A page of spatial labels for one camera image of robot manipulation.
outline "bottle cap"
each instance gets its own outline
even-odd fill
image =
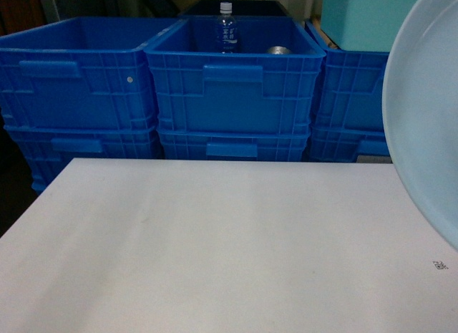
[[[220,13],[232,14],[232,2],[222,2],[220,4]]]

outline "crate handle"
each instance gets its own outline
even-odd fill
[[[262,82],[262,66],[230,66],[206,64],[203,66],[203,78],[206,81],[224,82]]]
[[[388,145],[384,141],[362,140],[358,145],[358,155],[389,156]]]
[[[25,77],[78,78],[82,77],[77,62],[70,61],[20,61]]]
[[[103,153],[101,140],[53,138],[51,139],[51,145],[55,152]]]
[[[258,157],[258,146],[246,143],[207,143],[207,156],[231,156],[236,158]]]

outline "blue plastic crate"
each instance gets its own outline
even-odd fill
[[[278,137],[176,133],[159,129],[166,159],[173,160],[244,160],[301,161],[310,134]]]
[[[5,130],[26,158],[35,190],[48,186],[73,158],[163,157],[156,126],[134,132],[30,130],[9,126],[5,126]]]
[[[147,129],[156,123],[143,48],[177,19],[75,18],[0,38],[5,123]]]
[[[313,99],[314,125],[383,132],[381,90],[389,53],[331,49],[309,21],[306,30],[326,52]]]
[[[289,16],[282,4],[269,0],[200,0],[180,16],[219,16],[221,2],[232,2],[233,16]]]
[[[374,131],[312,127],[308,161],[354,163],[358,156],[389,156],[385,134]]]
[[[238,53],[221,54],[214,22],[184,20],[145,48],[161,125],[174,132],[306,134],[323,50],[288,17],[242,17]],[[267,54],[272,46],[294,54]]]

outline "plastic bottle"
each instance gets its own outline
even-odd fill
[[[223,54],[237,52],[237,21],[232,14],[232,3],[222,2],[216,21],[216,49]]]

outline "white table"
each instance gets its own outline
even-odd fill
[[[0,239],[2,333],[457,330],[392,165],[73,160]]]

